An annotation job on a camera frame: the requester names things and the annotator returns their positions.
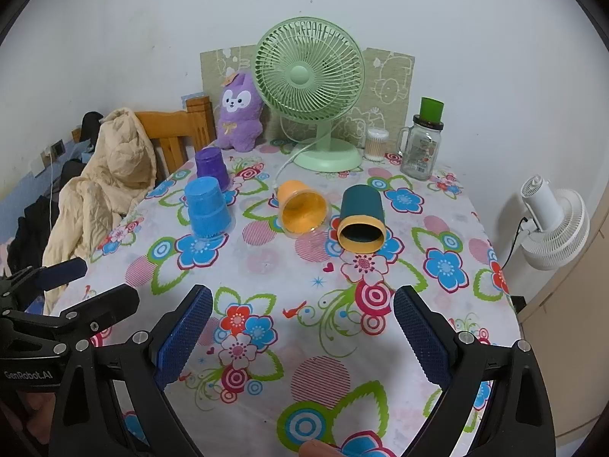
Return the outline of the blue fuzzy plastic cup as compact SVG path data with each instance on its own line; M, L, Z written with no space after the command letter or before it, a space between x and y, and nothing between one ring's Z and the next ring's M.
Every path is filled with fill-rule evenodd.
M213 176L193 179L185 186L192 233L199 238L213 238L231 226L231 215L218 180Z

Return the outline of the cotton swab container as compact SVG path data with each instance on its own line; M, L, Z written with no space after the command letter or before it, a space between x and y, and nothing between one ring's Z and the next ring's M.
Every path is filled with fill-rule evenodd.
M389 132L386 129L371 127L365 134L363 155L367 160L382 161L385 158Z

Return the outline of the purple fuzzy plastic cup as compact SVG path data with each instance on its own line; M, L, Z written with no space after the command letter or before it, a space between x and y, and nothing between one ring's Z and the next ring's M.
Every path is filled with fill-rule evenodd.
M198 177L209 176L217 179L222 191L230 187L230 176L220 147L204 147L195 154L195 162Z

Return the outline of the teal and yellow cup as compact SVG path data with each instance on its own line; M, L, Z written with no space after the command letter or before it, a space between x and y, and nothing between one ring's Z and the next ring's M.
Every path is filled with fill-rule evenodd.
M376 189L355 185L345 190L336 233L342 248L354 254L373 254L384 246L384 209Z

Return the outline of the beige puffy jacket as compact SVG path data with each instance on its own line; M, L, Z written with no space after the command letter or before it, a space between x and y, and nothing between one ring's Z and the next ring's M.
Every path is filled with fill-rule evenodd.
M59 217L42 255L50 267L78 257L89 261L110 231L153 189L157 160L142 122L131 109L103 119L83 172L59 194Z

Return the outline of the white clip fan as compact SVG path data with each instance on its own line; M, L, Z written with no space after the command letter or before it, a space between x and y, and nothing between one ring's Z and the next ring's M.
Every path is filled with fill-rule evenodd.
M528 265L550 271L572 262L590 234L581 195L572 189L552 189L536 174L523 183L520 198L531 216L520 225L525 236L517 240Z

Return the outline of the green desk fan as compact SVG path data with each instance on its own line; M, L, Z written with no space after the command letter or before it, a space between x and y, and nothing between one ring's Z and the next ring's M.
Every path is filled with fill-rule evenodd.
M332 134L335 121L358 102L365 81L360 47L346 30L313 17L278 23L259 40L251 72L258 94L281 121L316 128L315 137L294 148L291 162L316 172L360 166L356 145Z

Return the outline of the orange fuzzy plastic cup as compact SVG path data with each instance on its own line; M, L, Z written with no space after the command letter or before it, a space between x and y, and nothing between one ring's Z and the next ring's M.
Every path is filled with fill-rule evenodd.
M279 221L284 233L297 238L322 228L329 214L326 198L298 179L290 179L277 191Z

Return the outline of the purple plush bunny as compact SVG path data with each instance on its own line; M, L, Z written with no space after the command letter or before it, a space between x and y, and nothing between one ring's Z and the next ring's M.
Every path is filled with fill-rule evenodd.
M242 70L228 77L216 123L216 146L240 153L252 151L263 132L260 121L262 109L263 100L249 71Z

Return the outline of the glass jar green lid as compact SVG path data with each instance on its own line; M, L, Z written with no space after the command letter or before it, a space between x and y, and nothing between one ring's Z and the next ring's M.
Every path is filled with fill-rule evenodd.
M413 125L403 127L397 137L397 152L402 156L400 171L425 181L432 175L442 140L444 103L422 97Z

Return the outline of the floral tablecloth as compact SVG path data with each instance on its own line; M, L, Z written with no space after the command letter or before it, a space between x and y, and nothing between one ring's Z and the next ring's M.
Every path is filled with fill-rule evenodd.
M303 170L291 144L271 141L224 155L228 233L191 233L184 164L97 246L84 278L58 310L119 284L139 292L137 312L97 333L97 347L152 328L192 286L214 307L168 399L207 456L292 456L320 438L352 456L406 450L441 391L425 377L400 331L394 292L413 287L458 331L512 345L520 331L500 260L455 174L427 182L400 171L400 157L338 173ZM327 200L326 224L297 238L279 221L277 191L298 179ZM373 254L338 242L345 190L376 189L386 226Z

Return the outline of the wooden chair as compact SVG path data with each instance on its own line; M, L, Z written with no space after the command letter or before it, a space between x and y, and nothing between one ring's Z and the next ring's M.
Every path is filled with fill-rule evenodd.
M177 112L116 109L102 120L94 154L81 177L128 189L151 188L158 172L156 144L164 151L167 168L174 171L185 162L184 138L199 150L215 135L212 104L206 96L188 100Z

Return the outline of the black clothing pile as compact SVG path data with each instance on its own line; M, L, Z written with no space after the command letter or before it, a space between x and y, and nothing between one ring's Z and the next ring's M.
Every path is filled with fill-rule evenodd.
M59 217L59 191L70 179L80 176L86 163L91 159L97 144L101 121L100 112L87 112L84 115L80 136L74 144L70 159L62 166L59 182L53 181L54 188L49 190L49 194L39 196L18 218L16 236L7 246L6 264L11 273L41 265L43 251Z

